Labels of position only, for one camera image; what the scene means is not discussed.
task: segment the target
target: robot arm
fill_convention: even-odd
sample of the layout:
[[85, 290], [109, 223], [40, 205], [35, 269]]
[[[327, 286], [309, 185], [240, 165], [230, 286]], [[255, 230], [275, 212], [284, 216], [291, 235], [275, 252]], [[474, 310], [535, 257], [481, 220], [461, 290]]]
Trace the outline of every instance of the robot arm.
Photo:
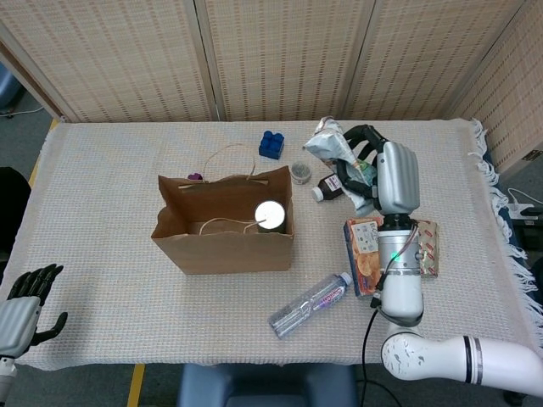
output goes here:
[[17, 376], [14, 361], [30, 346], [57, 337], [68, 318], [63, 312], [49, 331], [36, 332], [42, 306], [54, 279], [63, 267], [49, 265], [17, 279], [8, 299], [0, 303], [0, 407], [5, 405], [9, 390]]
[[497, 387], [543, 398], [543, 361], [532, 350], [516, 344], [476, 337], [435, 342], [421, 337], [416, 326], [423, 317], [416, 222], [409, 218], [419, 206], [417, 157], [391, 142], [369, 125], [344, 134], [351, 148], [368, 141], [359, 159], [376, 150], [378, 174], [372, 187], [353, 184], [338, 162], [344, 187], [373, 198], [384, 215], [378, 230], [381, 279], [372, 307], [391, 324], [381, 357], [385, 368], [402, 380], [441, 377]]

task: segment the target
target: brown paper bag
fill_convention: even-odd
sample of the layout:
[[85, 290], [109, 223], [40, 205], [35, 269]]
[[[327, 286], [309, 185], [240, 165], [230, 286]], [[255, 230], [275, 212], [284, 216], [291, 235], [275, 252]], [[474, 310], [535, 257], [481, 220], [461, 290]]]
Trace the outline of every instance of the brown paper bag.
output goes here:
[[[215, 182], [159, 176], [165, 208], [151, 237], [185, 274], [226, 274], [288, 270], [294, 240], [288, 167], [256, 176], [229, 176]], [[266, 200], [286, 210], [286, 233], [259, 233], [256, 226], [214, 218], [251, 221]]]

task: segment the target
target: tablecloth fringe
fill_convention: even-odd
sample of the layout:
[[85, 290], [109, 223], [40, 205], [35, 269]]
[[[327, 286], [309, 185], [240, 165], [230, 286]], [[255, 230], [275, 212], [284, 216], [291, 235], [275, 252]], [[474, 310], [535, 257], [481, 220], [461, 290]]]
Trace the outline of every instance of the tablecloth fringe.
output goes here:
[[503, 236], [505, 252], [509, 257], [509, 269], [516, 277], [518, 283], [517, 289], [521, 293], [520, 298], [523, 299], [523, 306], [528, 311], [530, 319], [534, 322], [536, 340], [538, 341], [538, 344], [543, 347], [543, 306], [528, 295], [528, 293], [537, 291], [538, 289], [535, 285], [534, 276], [526, 269], [526, 267], [524, 267], [525, 263], [523, 260], [527, 259], [528, 256], [521, 248], [509, 243], [509, 239], [512, 236], [512, 230], [507, 224], [507, 221], [500, 215], [502, 209], [508, 210], [507, 204], [509, 203], [509, 198], [495, 187], [500, 179], [500, 175], [495, 172], [494, 165], [484, 159], [484, 155], [487, 151], [486, 141], [484, 139], [486, 130], [483, 128], [481, 122], [476, 119], [472, 119], [472, 124], [477, 151], [469, 153], [468, 155], [475, 156], [479, 159], [477, 168], [489, 184], [490, 204]]

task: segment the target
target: white tablecloth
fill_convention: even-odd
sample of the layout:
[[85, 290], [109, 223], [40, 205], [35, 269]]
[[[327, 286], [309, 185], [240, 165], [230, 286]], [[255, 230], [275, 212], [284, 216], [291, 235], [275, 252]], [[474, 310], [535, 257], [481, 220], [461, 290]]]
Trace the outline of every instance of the white tablecloth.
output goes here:
[[[361, 122], [342, 122], [345, 130]], [[61, 124], [42, 150], [35, 188], [9, 262], [0, 298], [15, 278], [49, 263], [64, 265], [43, 309], [48, 328], [68, 311], [56, 339], [20, 363], [55, 370], [92, 363], [361, 362], [370, 298], [352, 290], [280, 341], [268, 316], [315, 282], [349, 270], [342, 226], [353, 216], [345, 196], [316, 203], [310, 193], [327, 168], [303, 151], [316, 122]], [[452, 121], [370, 122], [417, 153], [419, 219], [440, 225], [440, 275], [423, 281], [422, 334], [470, 334], [535, 348], [529, 318], [506, 267], [490, 211], [488, 187], [467, 152], [472, 124]], [[279, 161], [256, 158], [257, 172], [303, 159], [309, 184], [293, 186], [296, 237], [287, 272], [185, 276], [150, 238], [163, 207], [157, 175], [201, 172], [232, 142], [257, 154], [264, 130], [280, 131]], [[247, 173], [243, 148], [209, 164], [208, 179]], [[368, 361], [379, 361], [387, 322], [377, 318]]]

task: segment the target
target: blue lego block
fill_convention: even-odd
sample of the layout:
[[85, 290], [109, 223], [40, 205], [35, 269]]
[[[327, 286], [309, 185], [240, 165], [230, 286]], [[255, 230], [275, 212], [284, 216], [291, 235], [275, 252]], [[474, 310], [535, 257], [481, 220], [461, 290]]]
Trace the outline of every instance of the blue lego block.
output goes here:
[[283, 150], [285, 137], [281, 133], [273, 134], [271, 131], [264, 131], [264, 136], [258, 147], [258, 154], [269, 159], [279, 159]]

